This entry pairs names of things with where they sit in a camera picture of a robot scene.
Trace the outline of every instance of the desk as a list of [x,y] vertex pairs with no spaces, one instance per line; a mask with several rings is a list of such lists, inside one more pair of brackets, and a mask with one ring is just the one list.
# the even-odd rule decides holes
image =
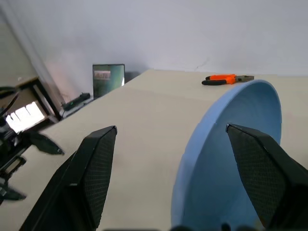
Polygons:
[[[30,147],[10,184],[27,194],[0,206],[0,230],[18,230],[56,169],[94,130],[116,125],[113,170],[98,231],[170,228],[172,188],[185,146],[205,112],[234,85],[203,86],[211,73],[149,70],[43,131],[66,152]],[[270,82],[282,104],[282,147],[308,167],[308,78],[256,76]]]
[[[57,120],[61,120],[62,117],[59,114],[58,109],[54,105],[52,99],[50,98],[49,94],[45,90],[44,86],[42,85],[41,81],[39,80],[39,77],[25,77],[21,81],[13,81],[12,83],[10,82],[8,86],[13,86],[16,88],[19,88],[21,91],[29,89],[31,93],[33,94],[34,98],[36,101],[38,101],[39,106],[43,109],[44,113],[47,116],[51,116],[50,110],[46,106],[46,104],[43,102],[42,97],[40,97],[38,91],[35,89],[35,87],[38,88],[42,96],[46,99],[47,103],[49,104],[50,108],[53,110],[53,113]],[[0,94],[0,99],[6,98],[13,93],[11,92],[5,92]]]

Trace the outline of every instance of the orange pliers handle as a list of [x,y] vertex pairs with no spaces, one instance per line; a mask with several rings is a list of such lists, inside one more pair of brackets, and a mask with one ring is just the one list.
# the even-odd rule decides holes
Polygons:
[[231,75],[213,75],[213,76],[208,76],[205,79],[206,80],[221,80],[221,79],[227,79],[227,78],[235,78],[235,74]]
[[223,85],[235,83],[235,74],[231,75],[213,75],[205,78],[204,85]]

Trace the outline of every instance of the pliers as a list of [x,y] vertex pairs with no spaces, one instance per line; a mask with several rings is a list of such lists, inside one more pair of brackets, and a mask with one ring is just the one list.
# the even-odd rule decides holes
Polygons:
[[224,85],[233,84],[237,82],[247,82],[255,79],[254,76],[237,76],[235,74],[231,75],[213,75],[208,76],[202,81],[203,85]]

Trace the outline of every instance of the black object on desk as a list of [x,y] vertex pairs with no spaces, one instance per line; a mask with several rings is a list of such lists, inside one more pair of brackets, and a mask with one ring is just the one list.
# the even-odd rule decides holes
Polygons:
[[55,172],[21,231],[92,231],[101,220],[117,129],[88,135]]
[[269,135],[226,128],[244,188],[267,229],[308,229],[308,171]]
[[76,107],[77,105],[79,105],[80,103],[84,102],[85,100],[87,100],[89,98],[90,98],[90,94],[89,93],[82,93],[77,98],[73,99],[72,101],[63,104],[62,108],[65,111],[69,111],[72,108]]

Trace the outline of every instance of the black cable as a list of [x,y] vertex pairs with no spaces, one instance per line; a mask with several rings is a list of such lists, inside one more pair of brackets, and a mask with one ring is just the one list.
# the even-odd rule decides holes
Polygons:
[[62,116],[61,116],[62,118],[63,118],[63,116],[64,116],[64,113],[65,113],[65,110],[63,109],[63,113],[62,113]]
[[15,92],[15,95],[12,98],[11,102],[7,105],[7,107],[3,111],[0,112],[0,117],[1,117],[13,106],[13,104],[18,98],[19,90],[13,87],[0,87],[0,91],[12,91],[12,93]]

